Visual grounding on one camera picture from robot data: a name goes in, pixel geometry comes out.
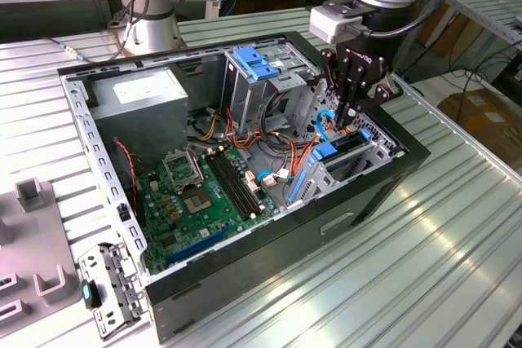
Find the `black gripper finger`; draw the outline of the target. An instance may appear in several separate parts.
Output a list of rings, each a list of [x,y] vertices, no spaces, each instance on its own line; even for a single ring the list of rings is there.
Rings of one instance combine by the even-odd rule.
[[[377,73],[358,67],[347,79],[348,94],[344,125],[354,122],[359,114],[366,113],[399,96],[399,86],[389,72],[377,79]]]
[[[321,50],[321,59],[327,90],[333,91],[338,100],[338,107],[335,110],[336,126],[348,126],[351,123],[351,118],[348,114],[350,104],[347,101],[349,86],[346,67],[339,64],[337,54],[332,49]]]

